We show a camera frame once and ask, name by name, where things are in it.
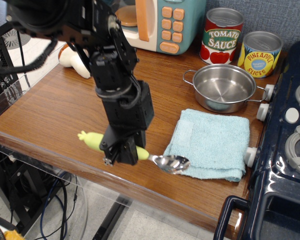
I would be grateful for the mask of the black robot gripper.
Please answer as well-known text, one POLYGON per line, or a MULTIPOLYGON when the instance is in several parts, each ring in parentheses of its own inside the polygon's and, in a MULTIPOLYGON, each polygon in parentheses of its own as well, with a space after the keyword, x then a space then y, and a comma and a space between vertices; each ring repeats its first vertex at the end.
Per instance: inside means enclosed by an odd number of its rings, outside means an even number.
POLYGON ((154 118, 150 86, 143 80, 126 82, 121 87, 96 86, 108 127, 100 143, 106 166, 115 163, 136 165, 137 146, 145 147, 145 131, 154 118))

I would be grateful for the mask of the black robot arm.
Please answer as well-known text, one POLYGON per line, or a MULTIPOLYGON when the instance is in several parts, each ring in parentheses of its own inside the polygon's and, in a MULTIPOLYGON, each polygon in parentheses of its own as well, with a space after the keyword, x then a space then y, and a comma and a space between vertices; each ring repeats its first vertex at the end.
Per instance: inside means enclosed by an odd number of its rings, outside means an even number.
POLYGON ((109 122, 98 144, 105 161, 135 165, 154 109, 149 85, 134 76, 136 49, 112 9, 101 0, 9 0, 6 14, 16 30, 66 42, 78 53, 109 122))

